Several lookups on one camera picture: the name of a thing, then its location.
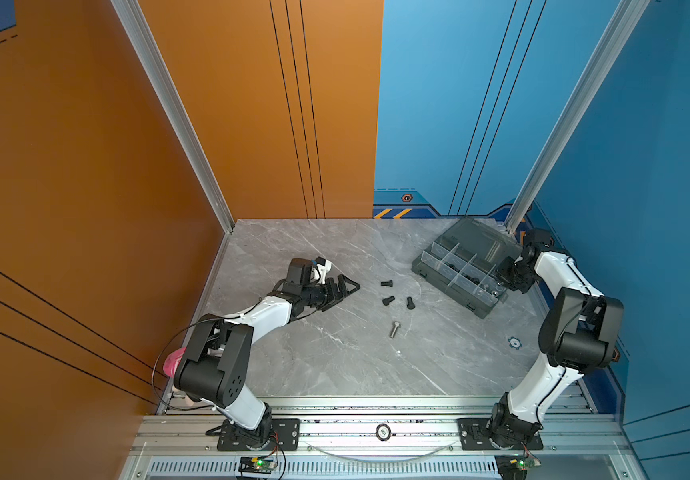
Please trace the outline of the silver hex bolt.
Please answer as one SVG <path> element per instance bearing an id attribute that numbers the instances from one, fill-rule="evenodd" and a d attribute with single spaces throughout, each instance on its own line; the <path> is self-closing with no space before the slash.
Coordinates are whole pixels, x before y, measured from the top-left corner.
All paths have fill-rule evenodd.
<path id="1" fill-rule="evenodd" d="M 395 321 L 395 322 L 393 323 L 393 325 L 392 325 L 392 327 L 391 327 L 390 334 L 389 334 L 389 337 L 390 337 L 391 339 L 394 339 L 394 338 L 395 338 L 395 336 L 396 336 L 396 334 L 397 334 L 397 332 L 398 332 L 398 330 L 399 330 L 400 327 L 401 327 L 401 323 L 400 323 L 400 322 Z"/>

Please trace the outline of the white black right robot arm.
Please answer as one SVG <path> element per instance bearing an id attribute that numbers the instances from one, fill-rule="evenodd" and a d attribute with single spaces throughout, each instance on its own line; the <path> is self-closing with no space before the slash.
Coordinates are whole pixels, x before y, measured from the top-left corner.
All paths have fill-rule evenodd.
<path id="1" fill-rule="evenodd" d="M 554 297 L 540 327 L 534 365 L 494 405 L 487 424 L 490 443 L 511 449 L 535 439 L 548 409 L 571 384 L 613 362 L 624 304 L 594 287 L 544 229 L 527 232 L 521 254 L 504 259 L 497 276 L 522 293 L 541 281 Z"/>

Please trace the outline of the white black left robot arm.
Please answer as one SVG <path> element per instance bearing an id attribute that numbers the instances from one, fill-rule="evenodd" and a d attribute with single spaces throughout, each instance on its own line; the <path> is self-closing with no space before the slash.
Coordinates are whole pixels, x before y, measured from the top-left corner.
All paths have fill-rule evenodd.
<path id="1" fill-rule="evenodd" d="M 323 312 L 359 291 L 344 274 L 324 282 L 281 280 L 256 305 L 227 317 L 206 314 L 187 345 L 172 353 L 164 371 L 193 401 L 207 401 L 223 414 L 222 430 L 250 449 L 265 448 L 273 435 L 272 408 L 246 385 L 252 347 L 272 331 Z"/>

